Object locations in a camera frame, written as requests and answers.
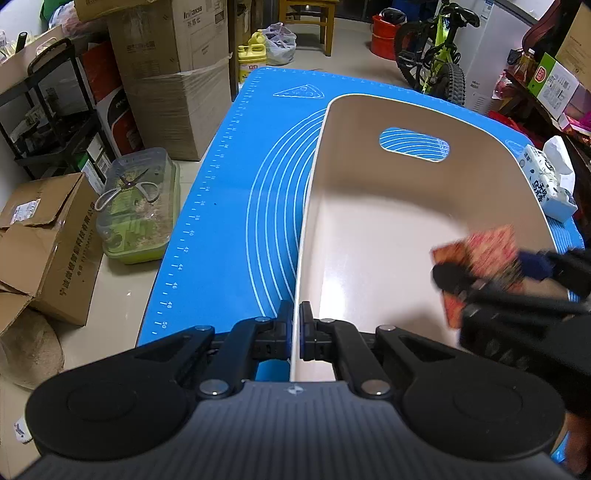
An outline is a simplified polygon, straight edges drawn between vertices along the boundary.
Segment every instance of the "green box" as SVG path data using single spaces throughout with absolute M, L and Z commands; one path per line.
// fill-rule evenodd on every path
M 527 89 L 558 120 L 578 86 L 577 77 L 544 53 Z

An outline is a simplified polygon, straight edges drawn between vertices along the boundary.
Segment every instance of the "red bucket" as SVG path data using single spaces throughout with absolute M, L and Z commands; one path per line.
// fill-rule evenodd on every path
M 372 18 L 374 25 L 371 37 L 371 52 L 383 59 L 396 60 L 394 37 L 399 25 L 392 25 L 382 20 L 379 15 L 374 15 Z

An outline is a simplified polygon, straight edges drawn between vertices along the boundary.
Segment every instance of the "red snack package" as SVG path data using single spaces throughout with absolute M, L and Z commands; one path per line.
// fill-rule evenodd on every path
M 512 293 L 524 291 L 523 275 L 517 258 L 518 248 L 511 225 L 473 233 L 465 240 L 431 250 L 435 264 L 454 262 L 464 265 L 477 277 L 493 278 Z M 450 328 L 462 326 L 465 304 L 456 296 L 443 292 L 443 307 Z

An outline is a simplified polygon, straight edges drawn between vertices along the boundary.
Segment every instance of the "bicycle seat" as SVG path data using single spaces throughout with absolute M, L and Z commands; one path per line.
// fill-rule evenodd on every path
M 441 13 L 443 15 L 456 14 L 460 16 L 465 23 L 470 24 L 476 28 L 480 27 L 480 17 L 476 15 L 472 10 L 468 10 L 467 8 L 461 7 L 456 3 L 444 5 L 441 8 Z

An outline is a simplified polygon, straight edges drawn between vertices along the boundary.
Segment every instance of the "bottle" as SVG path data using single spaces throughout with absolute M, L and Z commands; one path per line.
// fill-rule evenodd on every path
M 267 49 L 264 44 L 255 43 L 238 47 L 238 63 L 240 64 L 239 82 L 244 83 L 250 72 L 267 65 Z
M 527 53 L 524 53 L 519 59 L 519 65 L 514 73 L 515 79 L 520 84 L 527 86 L 532 78 L 535 70 L 534 51 L 530 48 Z
M 256 45 L 256 44 L 265 44 L 265 36 L 262 32 L 262 30 L 257 30 L 256 32 L 254 32 L 252 34 L 252 37 L 250 37 L 250 40 L 248 40 L 248 44 L 249 45 Z

